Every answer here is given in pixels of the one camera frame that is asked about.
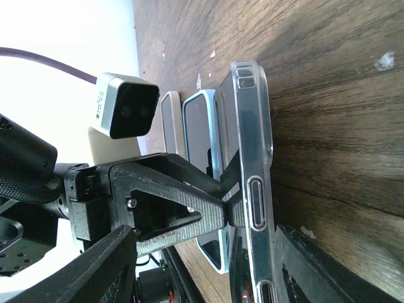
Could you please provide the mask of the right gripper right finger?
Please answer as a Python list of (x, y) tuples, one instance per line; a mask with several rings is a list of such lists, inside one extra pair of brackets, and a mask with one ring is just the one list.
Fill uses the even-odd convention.
[(278, 302), (398, 302), (283, 225), (275, 232), (274, 276)]

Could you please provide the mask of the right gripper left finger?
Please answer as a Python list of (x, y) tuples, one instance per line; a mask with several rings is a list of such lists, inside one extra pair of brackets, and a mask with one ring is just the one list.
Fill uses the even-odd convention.
[(136, 259), (134, 230), (121, 226), (9, 302), (130, 302)]

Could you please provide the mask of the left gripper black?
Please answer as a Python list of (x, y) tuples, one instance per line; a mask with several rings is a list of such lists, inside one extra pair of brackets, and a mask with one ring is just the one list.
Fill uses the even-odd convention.
[(241, 182), (238, 155), (218, 180), (176, 154), (160, 153), (113, 166), (72, 164), (63, 181), (73, 239), (82, 243), (130, 225), (143, 256), (245, 226), (242, 191), (223, 200)]

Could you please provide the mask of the light blue phone case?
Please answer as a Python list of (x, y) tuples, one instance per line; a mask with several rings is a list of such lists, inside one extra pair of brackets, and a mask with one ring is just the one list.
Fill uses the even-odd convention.
[[(220, 150), (220, 138), (218, 134), (218, 118), (217, 118), (217, 105), (214, 99), (215, 90), (214, 89), (207, 89), (207, 90), (200, 90), (195, 94), (191, 95), (187, 100), (190, 98), (197, 96), (199, 94), (205, 95), (208, 99), (207, 101), (207, 111), (208, 111), (208, 122), (210, 128), (210, 144), (211, 144), (211, 161), (213, 166), (213, 177), (215, 180), (220, 180), (220, 176), (223, 172), (223, 164), (222, 164), (222, 156)], [(184, 127), (184, 114), (183, 114), (184, 104), (182, 106), (182, 121)], [(214, 269), (219, 274), (225, 274), (229, 272), (229, 228), (226, 226), (223, 229), (217, 230), (220, 239), (220, 252), (222, 257), (222, 269), (220, 271)]]

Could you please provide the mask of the clear magsafe phone case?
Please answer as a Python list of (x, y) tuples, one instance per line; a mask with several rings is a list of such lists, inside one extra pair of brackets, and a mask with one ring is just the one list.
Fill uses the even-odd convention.
[(268, 84), (264, 69), (256, 61), (234, 61), (230, 70), (252, 292), (255, 302), (276, 302), (270, 179), (273, 138)]

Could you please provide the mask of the blue phone black screen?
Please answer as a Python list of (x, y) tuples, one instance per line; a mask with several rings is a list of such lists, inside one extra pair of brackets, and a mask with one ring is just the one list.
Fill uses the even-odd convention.
[[(203, 94), (185, 101), (183, 108), (184, 135), (188, 161), (206, 175), (213, 177), (207, 101), (208, 99)], [(222, 257), (218, 232), (199, 236), (196, 242), (212, 266), (220, 271)]]

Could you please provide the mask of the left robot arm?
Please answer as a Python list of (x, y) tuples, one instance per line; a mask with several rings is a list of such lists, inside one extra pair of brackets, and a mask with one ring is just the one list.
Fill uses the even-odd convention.
[(87, 164), (56, 162), (56, 149), (1, 118), (1, 275), (13, 276), (56, 245), (57, 220), (70, 221), (88, 249), (122, 226), (139, 256), (245, 225), (235, 156), (220, 180), (173, 153)]

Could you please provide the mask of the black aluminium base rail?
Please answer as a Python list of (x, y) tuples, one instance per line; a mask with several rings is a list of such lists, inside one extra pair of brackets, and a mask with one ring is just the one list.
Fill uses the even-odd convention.
[(204, 302), (175, 247), (138, 258), (132, 302)]

